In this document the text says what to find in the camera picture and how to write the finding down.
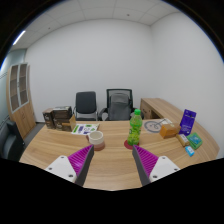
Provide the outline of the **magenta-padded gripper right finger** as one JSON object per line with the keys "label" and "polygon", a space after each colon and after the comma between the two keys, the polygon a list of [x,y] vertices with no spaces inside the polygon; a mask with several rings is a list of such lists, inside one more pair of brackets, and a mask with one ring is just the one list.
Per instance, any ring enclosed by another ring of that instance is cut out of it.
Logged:
{"label": "magenta-padded gripper right finger", "polygon": [[180,170],[167,156],[158,157],[137,145],[133,146],[132,155],[143,186]]}

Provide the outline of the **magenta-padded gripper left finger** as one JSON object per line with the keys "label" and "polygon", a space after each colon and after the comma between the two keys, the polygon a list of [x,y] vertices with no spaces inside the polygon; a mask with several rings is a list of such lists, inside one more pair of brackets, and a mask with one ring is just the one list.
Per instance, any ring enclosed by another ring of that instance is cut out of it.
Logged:
{"label": "magenta-padded gripper left finger", "polygon": [[46,171],[83,186],[93,155],[94,146],[86,146],[70,156],[59,156],[46,168]]}

